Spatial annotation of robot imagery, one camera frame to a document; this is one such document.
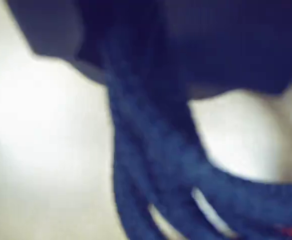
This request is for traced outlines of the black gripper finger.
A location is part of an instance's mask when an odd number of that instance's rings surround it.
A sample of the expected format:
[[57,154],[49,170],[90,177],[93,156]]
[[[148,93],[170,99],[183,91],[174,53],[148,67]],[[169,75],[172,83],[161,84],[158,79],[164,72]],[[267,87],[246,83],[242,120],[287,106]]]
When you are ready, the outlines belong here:
[[6,3],[33,53],[63,60],[89,80],[104,85],[100,64],[78,57],[83,26],[74,1],[8,0]]
[[168,0],[179,77],[201,95],[292,84],[292,0]]

